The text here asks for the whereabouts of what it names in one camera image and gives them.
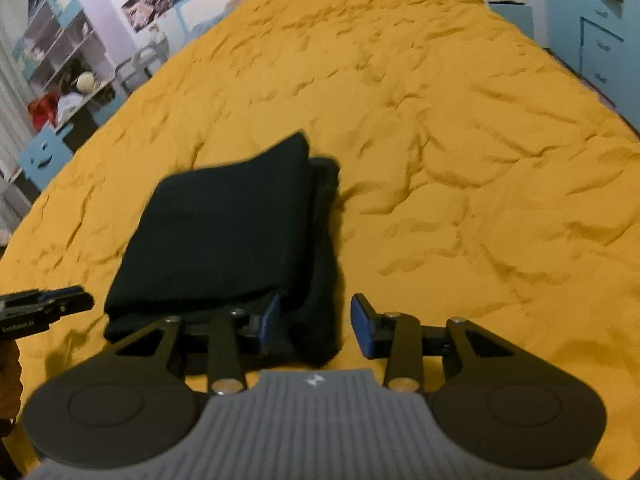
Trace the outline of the person left hand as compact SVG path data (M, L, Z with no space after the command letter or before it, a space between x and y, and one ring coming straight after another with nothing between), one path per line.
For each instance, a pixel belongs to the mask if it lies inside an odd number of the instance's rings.
M0 416L14 419L20 411L23 391L20 349L15 341L2 341L0 365Z

